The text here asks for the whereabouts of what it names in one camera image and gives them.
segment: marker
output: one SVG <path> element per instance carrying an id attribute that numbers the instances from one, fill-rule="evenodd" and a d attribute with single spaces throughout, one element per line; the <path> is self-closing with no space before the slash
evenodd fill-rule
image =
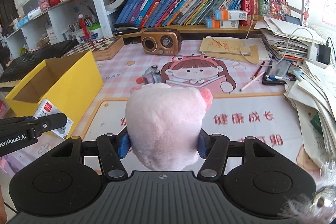
<path id="1" fill-rule="evenodd" d="M 280 76 L 275 76 L 275 75 L 266 75 L 266 77 L 269 78 L 270 80 L 291 81 L 290 78 L 280 77 Z"/>

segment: red dictionary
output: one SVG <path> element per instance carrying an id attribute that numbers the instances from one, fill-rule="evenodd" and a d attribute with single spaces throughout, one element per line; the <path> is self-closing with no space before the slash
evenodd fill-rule
<path id="1" fill-rule="evenodd" d="M 147 19 L 149 18 L 149 14 L 151 13 L 151 11 L 153 10 L 153 7 L 155 5 L 156 2 L 160 2 L 160 0 L 154 0 L 153 3 L 151 4 L 151 6 L 149 7 L 149 9 L 147 10 L 145 16 L 143 17 L 143 19 L 141 20 L 140 24 L 139 24 L 139 28 L 142 28 L 145 23 L 147 22 Z"/>
<path id="2" fill-rule="evenodd" d="M 251 0 L 242 0 L 241 9 L 247 12 L 247 20 L 239 21 L 241 26 L 251 25 Z"/>
<path id="3" fill-rule="evenodd" d="M 159 21 L 155 24 L 155 27 L 158 27 L 162 21 L 166 18 L 166 16 L 169 14 L 170 10 L 176 5 L 176 3 L 179 0 L 175 0 L 169 7 L 168 9 L 163 13 L 163 15 L 161 16 L 161 18 L 159 19 Z"/>

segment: paper pile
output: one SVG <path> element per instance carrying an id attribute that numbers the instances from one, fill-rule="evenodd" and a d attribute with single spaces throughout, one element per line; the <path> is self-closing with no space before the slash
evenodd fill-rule
<path id="1" fill-rule="evenodd" d="M 221 45 L 224 45 L 224 42 L 226 44 L 229 42 L 231 45 L 231 48 L 229 48 L 230 52 L 227 51 L 227 49 L 218 50 L 218 42 L 221 43 Z M 209 57 L 229 59 L 240 62 L 250 61 L 252 63 L 259 63 L 259 60 L 269 61 L 268 52 L 260 38 L 237 39 L 232 37 L 207 36 L 203 39 L 199 51 Z"/>
<path id="2" fill-rule="evenodd" d="M 305 60 L 284 95 L 297 109 L 303 146 L 319 166 L 336 155 L 336 73 L 331 66 Z"/>
<path id="3" fill-rule="evenodd" d="M 288 44 L 288 49 L 285 54 L 286 45 L 292 32 L 301 26 L 269 18 L 264 15 L 264 20 L 258 21 L 254 29 L 260 29 L 262 32 L 262 39 L 266 48 L 273 54 L 273 56 L 280 60 L 283 56 L 288 61 L 303 61 L 307 57 L 308 46 L 311 45 L 312 39 L 309 32 L 299 29 L 297 30 Z M 309 30 L 314 38 L 316 44 L 324 44 L 325 40 L 320 37 L 316 31 L 303 27 Z"/>

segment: screw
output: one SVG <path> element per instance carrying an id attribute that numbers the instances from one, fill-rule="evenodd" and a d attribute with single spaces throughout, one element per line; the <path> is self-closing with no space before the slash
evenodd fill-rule
<path id="1" fill-rule="evenodd" d="M 112 178 L 121 178 L 125 175 L 125 172 L 120 169 L 110 170 L 108 175 Z"/>
<path id="2" fill-rule="evenodd" d="M 204 169 L 201 171 L 201 175 L 205 178 L 213 178 L 217 175 L 217 172 L 212 169 Z"/>

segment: checkered game board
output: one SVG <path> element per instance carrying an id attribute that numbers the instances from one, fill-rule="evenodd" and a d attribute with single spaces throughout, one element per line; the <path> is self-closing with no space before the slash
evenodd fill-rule
<path id="1" fill-rule="evenodd" d="M 75 46 L 72 50 L 70 50 L 68 53 L 66 53 L 64 56 L 69 56 L 74 53 L 78 52 L 84 52 L 84 51 L 91 51 L 91 52 L 97 52 L 97 51 L 103 51 L 109 49 L 118 38 L 103 38 L 97 41 L 91 41 L 86 43 L 81 43 Z"/>

